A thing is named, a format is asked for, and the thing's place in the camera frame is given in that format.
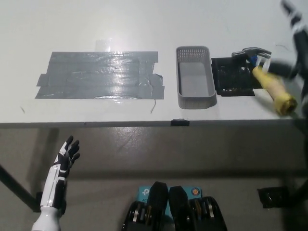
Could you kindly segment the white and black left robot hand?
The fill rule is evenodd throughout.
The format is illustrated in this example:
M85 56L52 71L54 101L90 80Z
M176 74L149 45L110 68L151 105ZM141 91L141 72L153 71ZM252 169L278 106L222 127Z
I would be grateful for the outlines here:
M40 206L61 210L65 205L67 179L75 161L80 157L79 141L70 136L61 146L49 169Z

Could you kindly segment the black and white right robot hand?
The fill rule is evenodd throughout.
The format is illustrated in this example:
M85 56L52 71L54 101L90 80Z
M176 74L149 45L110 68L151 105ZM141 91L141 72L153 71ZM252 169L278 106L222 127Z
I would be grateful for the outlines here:
M308 27L302 21L301 13L296 10L292 3L287 0L281 1L281 6L290 20L293 33L293 42L297 53L296 63L273 60L265 52L257 53L250 58L253 66L261 66L263 72L278 75L286 79L293 79L300 75L303 79L308 78Z

